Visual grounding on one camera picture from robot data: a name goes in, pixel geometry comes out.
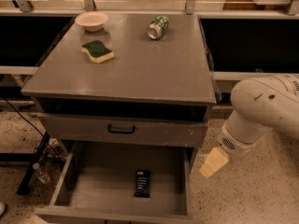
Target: small bowl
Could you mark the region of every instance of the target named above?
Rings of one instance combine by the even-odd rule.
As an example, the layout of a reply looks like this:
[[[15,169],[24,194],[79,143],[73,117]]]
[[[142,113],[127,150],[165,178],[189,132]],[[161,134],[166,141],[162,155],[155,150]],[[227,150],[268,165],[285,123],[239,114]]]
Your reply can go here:
[[[75,23],[84,27],[88,32],[97,32],[103,28],[108,15],[100,11],[87,11],[75,18]]]

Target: green sponge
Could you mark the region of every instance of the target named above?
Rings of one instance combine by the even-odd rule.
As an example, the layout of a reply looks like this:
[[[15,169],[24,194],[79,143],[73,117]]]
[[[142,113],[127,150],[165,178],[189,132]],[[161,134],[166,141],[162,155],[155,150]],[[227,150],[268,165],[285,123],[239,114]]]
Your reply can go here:
[[[102,63],[114,57],[113,51],[106,48],[99,40],[82,45],[82,52],[87,53],[94,63]]]

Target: speckled floor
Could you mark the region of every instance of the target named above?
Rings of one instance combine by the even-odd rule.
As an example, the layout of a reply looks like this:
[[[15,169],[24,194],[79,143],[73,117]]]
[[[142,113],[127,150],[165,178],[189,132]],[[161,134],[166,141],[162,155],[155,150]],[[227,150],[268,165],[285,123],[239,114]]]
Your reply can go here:
[[[34,107],[22,107],[23,115],[39,129]],[[209,121],[206,141],[191,172],[192,210],[195,223],[204,224],[297,224],[299,223],[299,141],[272,131],[244,157],[231,161],[209,179],[199,175],[206,154],[215,146],[217,133],[232,112],[230,106],[216,106]],[[0,151],[32,152],[40,134],[0,102]],[[0,162],[0,201],[7,204],[1,224],[45,224],[34,214],[37,207],[49,204],[60,170],[53,172],[51,185],[32,178],[26,196],[16,194],[28,163]]]

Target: open drawer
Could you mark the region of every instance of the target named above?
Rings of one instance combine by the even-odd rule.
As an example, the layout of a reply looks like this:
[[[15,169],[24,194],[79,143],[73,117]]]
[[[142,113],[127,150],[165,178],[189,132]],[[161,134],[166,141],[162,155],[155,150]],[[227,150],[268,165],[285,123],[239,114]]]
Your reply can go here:
[[[206,136],[205,122],[132,119],[100,116],[40,114],[51,137],[61,140],[200,147]]]
[[[149,198],[135,197],[136,172],[150,171]],[[50,206],[49,223],[191,224],[189,162],[183,147],[76,142]]]

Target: gray desk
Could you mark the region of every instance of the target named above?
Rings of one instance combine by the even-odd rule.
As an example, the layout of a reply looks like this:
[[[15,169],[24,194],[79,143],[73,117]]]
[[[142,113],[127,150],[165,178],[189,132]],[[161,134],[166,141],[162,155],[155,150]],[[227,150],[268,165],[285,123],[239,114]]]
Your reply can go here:
[[[105,30],[74,24],[22,89],[31,96],[142,102],[215,102],[196,16],[169,15],[159,41],[147,28],[155,15],[109,14]],[[115,58],[92,63],[81,45],[101,40]]]
[[[22,89],[51,137],[70,146],[50,206],[55,223],[192,223],[189,172],[215,104],[196,16],[108,14],[105,30],[74,24]],[[92,63],[81,45],[99,39],[115,57]],[[150,197],[134,197],[135,171],[151,171]]]

